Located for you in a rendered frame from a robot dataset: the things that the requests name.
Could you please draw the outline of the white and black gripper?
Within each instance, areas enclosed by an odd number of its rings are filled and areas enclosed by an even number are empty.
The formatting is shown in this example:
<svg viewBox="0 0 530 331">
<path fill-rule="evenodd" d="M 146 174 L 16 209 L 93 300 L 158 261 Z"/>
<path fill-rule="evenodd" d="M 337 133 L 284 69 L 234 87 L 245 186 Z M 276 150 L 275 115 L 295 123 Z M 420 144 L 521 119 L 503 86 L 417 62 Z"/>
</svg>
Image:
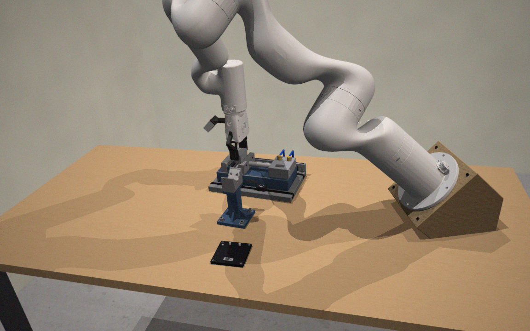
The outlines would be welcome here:
<svg viewBox="0 0 530 331">
<path fill-rule="evenodd" d="M 239 113 L 224 112 L 224 114 L 226 145 L 229 148 L 230 160 L 239 160 L 237 144 L 238 148 L 248 148 L 248 115 L 246 110 Z"/>
</svg>

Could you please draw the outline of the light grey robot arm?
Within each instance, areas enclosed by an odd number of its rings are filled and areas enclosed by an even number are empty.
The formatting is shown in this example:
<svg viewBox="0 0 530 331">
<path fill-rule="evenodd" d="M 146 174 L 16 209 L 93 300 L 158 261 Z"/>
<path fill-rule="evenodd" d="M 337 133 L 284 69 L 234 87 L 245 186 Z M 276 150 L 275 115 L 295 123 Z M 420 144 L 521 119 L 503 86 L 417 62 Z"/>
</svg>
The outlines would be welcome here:
<svg viewBox="0 0 530 331">
<path fill-rule="evenodd" d="M 268 0 L 162 0 L 162 5 L 179 39 L 196 56 L 194 83 L 218 95 L 224 112 L 247 108 L 243 62 L 229 59 L 221 39 L 238 13 L 248 52 L 259 66 L 288 84 L 324 84 L 304 122 L 309 144 L 327 152 L 358 152 L 399 185 L 399 200 L 411 210 L 430 209 L 453 190 L 459 167 L 448 153 L 428 153 L 385 116 L 356 128 L 374 96 L 371 73 L 308 50 L 278 23 Z"/>
</svg>

